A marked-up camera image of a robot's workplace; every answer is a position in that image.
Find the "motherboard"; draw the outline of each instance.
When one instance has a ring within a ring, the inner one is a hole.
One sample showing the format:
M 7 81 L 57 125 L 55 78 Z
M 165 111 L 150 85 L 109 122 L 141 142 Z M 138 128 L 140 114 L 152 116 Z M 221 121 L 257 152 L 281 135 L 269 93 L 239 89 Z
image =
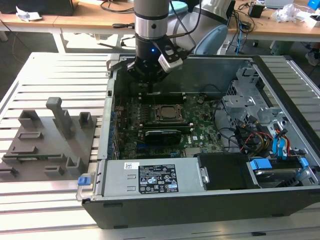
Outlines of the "motherboard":
M 189 158 L 222 152 L 212 121 L 215 101 L 201 94 L 114 99 L 117 159 Z

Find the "green circuit board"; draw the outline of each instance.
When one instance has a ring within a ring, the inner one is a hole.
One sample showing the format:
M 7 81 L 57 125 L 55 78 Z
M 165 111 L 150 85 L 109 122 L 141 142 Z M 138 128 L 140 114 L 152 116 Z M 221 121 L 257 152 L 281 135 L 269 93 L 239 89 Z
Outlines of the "green circuit board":
M 142 139 L 143 130 L 141 122 L 146 119 L 149 122 L 156 122 L 155 109 L 159 104 L 141 104 L 136 97 L 118 100 L 115 105 L 117 111 L 117 134 L 120 159 L 149 159 L 149 158 L 187 158 L 197 153 L 222 152 L 223 145 L 217 138 L 217 129 L 212 122 L 212 101 L 198 103 L 199 95 L 190 94 L 185 96 L 183 104 L 176 104 L 173 107 L 181 109 L 181 122 L 192 123 L 189 127 L 192 131 L 184 132 L 181 135 L 179 144 L 170 146 L 145 146 Z

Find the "plastic bag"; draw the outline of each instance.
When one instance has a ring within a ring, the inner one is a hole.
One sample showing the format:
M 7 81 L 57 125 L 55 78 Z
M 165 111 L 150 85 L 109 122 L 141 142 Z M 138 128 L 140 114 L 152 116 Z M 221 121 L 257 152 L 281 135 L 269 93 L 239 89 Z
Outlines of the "plastic bag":
M 283 9 L 277 9 L 272 15 L 271 19 L 276 21 L 277 23 L 282 22 L 296 22 L 296 19 L 294 18 L 298 12 L 301 10 L 296 8 L 294 4 L 287 4 L 283 7 Z

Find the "warning label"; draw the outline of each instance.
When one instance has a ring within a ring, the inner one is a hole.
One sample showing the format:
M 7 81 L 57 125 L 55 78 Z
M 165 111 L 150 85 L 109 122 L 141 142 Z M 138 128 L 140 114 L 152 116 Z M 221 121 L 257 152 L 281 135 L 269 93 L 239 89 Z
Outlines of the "warning label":
M 139 166 L 139 192 L 141 194 L 179 192 L 175 165 Z

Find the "slotted platform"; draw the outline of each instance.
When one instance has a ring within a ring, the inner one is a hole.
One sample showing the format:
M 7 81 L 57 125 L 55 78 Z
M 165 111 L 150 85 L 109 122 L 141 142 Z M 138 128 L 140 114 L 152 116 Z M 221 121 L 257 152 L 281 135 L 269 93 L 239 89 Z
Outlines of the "slotted platform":
M 0 105 L 0 157 L 8 150 L 18 131 L 22 109 L 35 108 L 41 117 L 52 116 L 45 107 L 46 101 L 48 97 L 61 97 L 62 107 L 68 109 L 71 116 L 91 112 L 98 117 L 89 165 L 89 172 L 94 172 L 108 82 L 106 60 L 109 57 L 109 54 L 92 53 L 32 53 Z M 274 59 L 283 63 L 278 57 Z M 299 81 L 299 77 L 294 76 L 293 79 Z M 283 240 L 318 239 L 320 233 L 320 204 L 289 217 L 102 230 L 76 201 L 76 189 L 77 182 L 70 180 L 1 183 L 0 235 L 3 235 L 0 239 Z M 252 232 L 263 232 L 266 236 L 253 237 Z
M 320 137 L 319 88 L 313 84 L 293 60 L 286 60 L 283 56 L 262 56 L 262 60 Z M 278 103 L 271 92 L 266 87 L 264 91 L 271 103 L 277 106 Z

